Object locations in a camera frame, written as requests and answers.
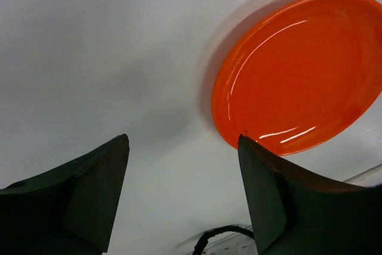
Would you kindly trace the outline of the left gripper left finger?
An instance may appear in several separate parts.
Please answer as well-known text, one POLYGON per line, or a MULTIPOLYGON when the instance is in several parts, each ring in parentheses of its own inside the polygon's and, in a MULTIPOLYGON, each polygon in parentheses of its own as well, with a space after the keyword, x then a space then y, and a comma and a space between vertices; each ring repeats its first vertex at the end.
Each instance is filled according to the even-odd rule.
POLYGON ((1 252, 106 253, 129 151, 122 134, 1 189, 1 252))

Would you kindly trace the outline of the orange plate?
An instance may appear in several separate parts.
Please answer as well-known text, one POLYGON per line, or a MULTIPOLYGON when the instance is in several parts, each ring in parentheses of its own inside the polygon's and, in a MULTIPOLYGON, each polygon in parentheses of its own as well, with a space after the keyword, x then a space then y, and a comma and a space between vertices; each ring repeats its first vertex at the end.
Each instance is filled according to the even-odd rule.
POLYGON ((211 95, 232 147, 247 136, 277 155, 318 146, 351 126, 381 93, 381 4, 298 0, 233 47, 211 95))

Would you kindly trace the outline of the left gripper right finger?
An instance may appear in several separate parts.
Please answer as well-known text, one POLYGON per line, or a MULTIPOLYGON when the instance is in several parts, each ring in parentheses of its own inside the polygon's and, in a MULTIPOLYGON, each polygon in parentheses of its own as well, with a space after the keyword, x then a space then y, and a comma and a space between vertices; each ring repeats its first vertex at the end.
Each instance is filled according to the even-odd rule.
POLYGON ((318 175, 240 136, 238 158, 259 254, 380 254, 381 187, 318 175))

